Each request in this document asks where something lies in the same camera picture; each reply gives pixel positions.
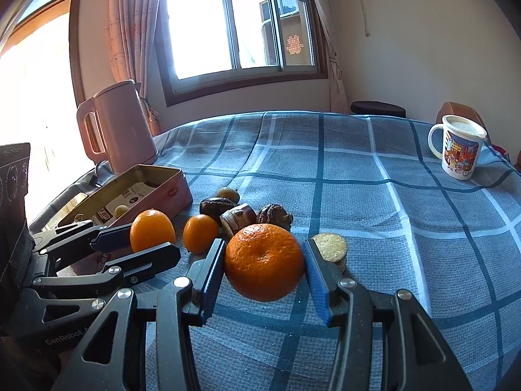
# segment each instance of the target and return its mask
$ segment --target curtain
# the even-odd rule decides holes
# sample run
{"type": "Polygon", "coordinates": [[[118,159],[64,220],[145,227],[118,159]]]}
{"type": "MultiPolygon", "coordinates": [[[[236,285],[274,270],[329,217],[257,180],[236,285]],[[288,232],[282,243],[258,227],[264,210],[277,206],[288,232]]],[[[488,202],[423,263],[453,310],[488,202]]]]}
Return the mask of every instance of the curtain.
{"type": "Polygon", "coordinates": [[[162,133],[159,114],[147,100],[147,65],[153,49],[159,0],[108,0],[108,55],[117,82],[142,82],[139,92],[153,136],[162,133]]]}
{"type": "Polygon", "coordinates": [[[337,62],[330,0],[315,0],[315,3],[317,5],[322,29],[324,30],[327,52],[329,54],[329,100],[331,111],[351,114],[351,109],[349,108],[345,97],[345,89],[342,82],[342,70],[338,66],[337,62]]]}

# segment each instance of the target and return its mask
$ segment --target window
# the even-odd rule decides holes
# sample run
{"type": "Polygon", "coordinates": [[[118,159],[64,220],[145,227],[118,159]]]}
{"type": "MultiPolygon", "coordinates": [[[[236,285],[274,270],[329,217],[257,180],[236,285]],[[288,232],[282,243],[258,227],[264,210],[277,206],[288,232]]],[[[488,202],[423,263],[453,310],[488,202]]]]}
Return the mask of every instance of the window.
{"type": "Polygon", "coordinates": [[[312,0],[160,0],[167,105],[241,86],[326,78],[312,0]]]}
{"type": "Polygon", "coordinates": [[[0,56],[0,145],[31,144],[30,223],[59,193],[94,167],[76,122],[69,64],[69,7],[62,0],[16,29],[0,56]]]}

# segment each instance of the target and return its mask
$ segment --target mug lid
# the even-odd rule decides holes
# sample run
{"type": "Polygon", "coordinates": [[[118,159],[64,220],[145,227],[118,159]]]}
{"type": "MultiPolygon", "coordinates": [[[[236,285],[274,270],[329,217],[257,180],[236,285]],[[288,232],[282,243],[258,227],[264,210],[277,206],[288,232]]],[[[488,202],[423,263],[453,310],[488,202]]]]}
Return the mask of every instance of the mug lid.
{"type": "Polygon", "coordinates": [[[450,129],[453,129],[459,134],[468,137],[479,137],[481,139],[486,138],[486,130],[483,126],[462,116],[447,114],[443,117],[443,122],[450,127],[450,129]]]}

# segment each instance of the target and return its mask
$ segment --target cable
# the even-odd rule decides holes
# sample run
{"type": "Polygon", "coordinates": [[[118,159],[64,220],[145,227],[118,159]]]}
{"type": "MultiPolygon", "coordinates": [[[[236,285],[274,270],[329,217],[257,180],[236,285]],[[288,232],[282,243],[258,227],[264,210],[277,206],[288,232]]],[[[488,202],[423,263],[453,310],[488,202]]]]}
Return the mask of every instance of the cable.
{"type": "Polygon", "coordinates": [[[364,15],[364,30],[365,30],[365,36],[368,37],[369,35],[371,35],[369,33],[369,31],[367,30],[367,13],[365,12],[365,6],[364,6],[364,1],[363,0],[360,0],[360,5],[361,5],[361,13],[364,15]]]}

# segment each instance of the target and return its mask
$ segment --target cartoon print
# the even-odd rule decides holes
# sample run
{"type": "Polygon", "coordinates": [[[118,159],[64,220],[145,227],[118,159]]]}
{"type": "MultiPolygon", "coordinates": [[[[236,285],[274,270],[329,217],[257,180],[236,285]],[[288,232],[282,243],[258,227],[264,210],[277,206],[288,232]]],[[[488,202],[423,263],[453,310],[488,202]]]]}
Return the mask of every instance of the cartoon print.
{"type": "Polygon", "coordinates": [[[447,131],[445,137],[445,161],[450,170],[467,176],[478,153],[479,143],[467,141],[447,131]]]}
{"type": "Polygon", "coordinates": [[[456,158],[454,157],[454,154],[449,154],[449,159],[447,160],[447,164],[451,169],[454,169],[456,167],[456,158]]]}

